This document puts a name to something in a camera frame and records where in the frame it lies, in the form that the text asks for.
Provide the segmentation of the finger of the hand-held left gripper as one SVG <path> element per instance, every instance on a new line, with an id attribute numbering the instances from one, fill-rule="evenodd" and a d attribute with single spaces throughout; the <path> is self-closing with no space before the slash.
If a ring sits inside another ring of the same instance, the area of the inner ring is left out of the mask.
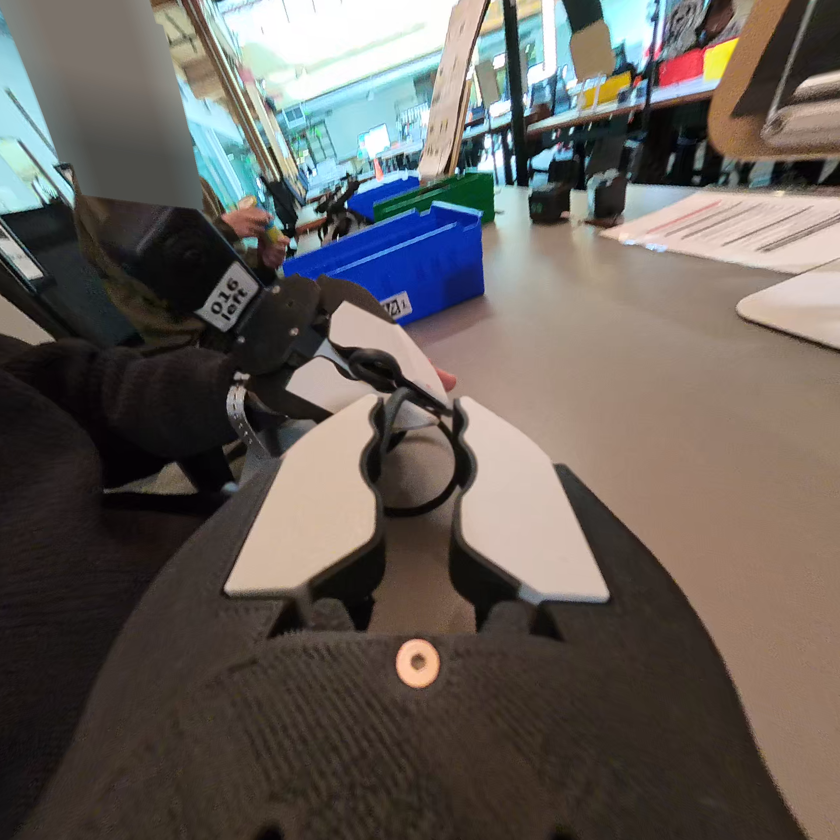
<path id="1" fill-rule="evenodd" d="M 405 330 L 371 311 L 341 303 L 330 318 L 329 341 L 350 373 L 378 392 L 410 387 L 426 395 L 448 394 Z"/>
<path id="2" fill-rule="evenodd" d="M 373 395 L 382 400 L 391 394 L 378 392 L 371 385 L 353 380 L 340 372 L 340 368 L 327 358 L 313 358 L 296 369 L 287 382 L 287 392 L 303 401 L 334 415 L 363 396 Z M 405 401 L 395 419 L 395 428 L 417 431 L 436 424 L 435 415 Z"/>

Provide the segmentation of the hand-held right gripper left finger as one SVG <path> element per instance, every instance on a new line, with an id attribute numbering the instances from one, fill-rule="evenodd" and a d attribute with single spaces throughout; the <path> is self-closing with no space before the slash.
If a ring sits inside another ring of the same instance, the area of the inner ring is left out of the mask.
<path id="1" fill-rule="evenodd" d="M 363 396 L 286 452 L 224 583 L 228 597 L 353 600 L 376 588 L 383 406 Z"/>

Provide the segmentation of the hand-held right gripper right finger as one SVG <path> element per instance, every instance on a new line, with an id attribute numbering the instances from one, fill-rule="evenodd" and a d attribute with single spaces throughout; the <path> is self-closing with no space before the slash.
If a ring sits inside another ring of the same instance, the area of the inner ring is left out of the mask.
<path id="1" fill-rule="evenodd" d="M 610 600 L 551 458 L 475 399 L 455 400 L 449 577 L 474 607 Z"/>

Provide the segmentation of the person's left forearm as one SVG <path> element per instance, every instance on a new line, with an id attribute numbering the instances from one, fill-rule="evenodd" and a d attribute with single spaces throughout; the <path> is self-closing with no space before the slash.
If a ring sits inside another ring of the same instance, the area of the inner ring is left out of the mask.
<path id="1" fill-rule="evenodd" d="M 235 366 L 2 336 L 1 826 L 13 838 L 68 749 L 116 636 L 223 502 L 113 492 L 232 443 Z"/>

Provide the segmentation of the blue bin with sticker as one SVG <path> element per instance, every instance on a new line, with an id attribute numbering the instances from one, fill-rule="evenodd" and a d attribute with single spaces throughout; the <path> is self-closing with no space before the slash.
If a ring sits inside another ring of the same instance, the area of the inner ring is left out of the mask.
<path id="1" fill-rule="evenodd" d="M 286 258 L 282 269 L 352 281 L 406 326 L 484 296 L 482 221 L 475 208 L 434 202 Z"/>

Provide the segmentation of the metal wristwatch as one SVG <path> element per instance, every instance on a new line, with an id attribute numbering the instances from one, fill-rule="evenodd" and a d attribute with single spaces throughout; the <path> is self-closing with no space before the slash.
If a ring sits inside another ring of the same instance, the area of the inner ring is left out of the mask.
<path id="1" fill-rule="evenodd" d="M 273 455 L 251 423 L 247 413 L 248 381 L 248 374 L 234 373 L 226 396 L 227 419 L 236 432 L 239 442 L 245 447 L 247 455 L 255 459 L 269 459 Z"/>

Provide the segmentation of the plain blue bin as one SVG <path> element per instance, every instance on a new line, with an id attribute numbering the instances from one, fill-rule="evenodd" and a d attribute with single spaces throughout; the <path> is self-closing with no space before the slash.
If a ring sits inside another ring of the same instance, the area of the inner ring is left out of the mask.
<path id="1" fill-rule="evenodd" d="M 345 206 L 364 224 L 373 224 L 374 208 L 378 203 L 409 193 L 420 186 L 415 171 L 394 171 L 384 175 L 382 180 L 370 179 L 347 199 Z"/>

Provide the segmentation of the green storage bin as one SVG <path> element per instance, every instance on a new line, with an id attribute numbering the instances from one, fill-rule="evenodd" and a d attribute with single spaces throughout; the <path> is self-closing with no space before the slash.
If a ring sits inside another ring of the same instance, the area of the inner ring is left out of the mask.
<path id="1" fill-rule="evenodd" d="M 445 203 L 480 211 L 483 225 L 492 224 L 496 219 L 496 186 L 495 176 L 488 171 L 469 170 L 451 175 L 374 202 L 373 222 L 414 209 L 422 213 L 434 203 Z"/>

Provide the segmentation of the brown cardboard board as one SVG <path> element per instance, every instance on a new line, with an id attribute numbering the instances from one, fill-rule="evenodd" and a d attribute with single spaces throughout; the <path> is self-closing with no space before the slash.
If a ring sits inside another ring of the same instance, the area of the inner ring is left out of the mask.
<path id="1" fill-rule="evenodd" d="M 417 167 L 422 183 L 455 173 L 469 104 L 467 75 L 489 5 L 489 1 L 460 1 L 451 10 Z"/>

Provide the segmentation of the black metal pole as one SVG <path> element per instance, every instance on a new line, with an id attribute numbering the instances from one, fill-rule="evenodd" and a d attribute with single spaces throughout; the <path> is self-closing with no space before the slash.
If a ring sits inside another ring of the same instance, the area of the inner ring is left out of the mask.
<path id="1" fill-rule="evenodd" d="M 508 92 L 510 94 L 509 125 L 501 132 L 503 173 L 508 186 L 527 187 L 528 157 L 524 124 L 522 61 L 518 32 L 518 12 L 515 1 L 502 1 L 503 30 L 505 35 Z"/>

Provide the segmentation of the small yellow bin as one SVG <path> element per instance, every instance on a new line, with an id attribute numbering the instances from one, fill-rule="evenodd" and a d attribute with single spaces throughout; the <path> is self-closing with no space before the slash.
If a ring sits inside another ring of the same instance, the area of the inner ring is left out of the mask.
<path id="1" fill-rule="evenodd" d="M 634 79 L 634 71 L 625 70 L 609 77 L 586 80 L 577 94 L 575 107 L 583 111 L 616 102 L 622 91 L 633 87 Z"/>
<path id="2" fill-rule="evenodd" d="M 739 42 L 738 37 L 709 45 L 702 51 L 702 76 L 706 82 L 719 82 Z"/>

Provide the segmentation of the white stand base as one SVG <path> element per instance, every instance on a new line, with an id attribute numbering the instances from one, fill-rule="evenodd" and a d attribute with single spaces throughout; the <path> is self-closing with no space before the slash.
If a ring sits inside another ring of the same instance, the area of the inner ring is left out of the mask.
<path id="1" fill-rule="evenodd" d="M 839 260 L 741 299 L 736 313 L 746 322 L 839 351 Z"/>

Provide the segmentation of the printed paper sheets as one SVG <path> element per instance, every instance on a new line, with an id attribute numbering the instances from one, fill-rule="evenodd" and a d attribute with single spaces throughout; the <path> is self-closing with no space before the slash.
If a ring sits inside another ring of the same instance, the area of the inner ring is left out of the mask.
<path id="1" fill-rule="evenodd" d="M 839 257 L 839 199 L 700 191 L 602 232 L 621 245 L 799 275 Z"/>

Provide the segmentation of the red bin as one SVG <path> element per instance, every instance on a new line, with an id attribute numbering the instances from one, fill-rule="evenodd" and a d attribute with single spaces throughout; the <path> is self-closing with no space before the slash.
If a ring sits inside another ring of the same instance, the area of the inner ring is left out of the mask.
<path id="1" fill-rule="evenodd" d="M 657 87 L 670 88 L 705 78 L 705 48 L 694 48 L 658 63 Z"/>

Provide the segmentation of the black handled tool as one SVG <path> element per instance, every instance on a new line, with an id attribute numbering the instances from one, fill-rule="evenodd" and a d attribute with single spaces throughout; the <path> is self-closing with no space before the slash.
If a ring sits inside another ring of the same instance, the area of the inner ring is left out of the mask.
<path id="1" fill-rule="evenodd" d="M 358 178 L 347 175 L 316 204 L 315 212 L 322 217 L 317 227 L 321 247 L 362 229 L 364 218 L 348 208 L 348 201 L 358 192 L 360 185 Z"/>

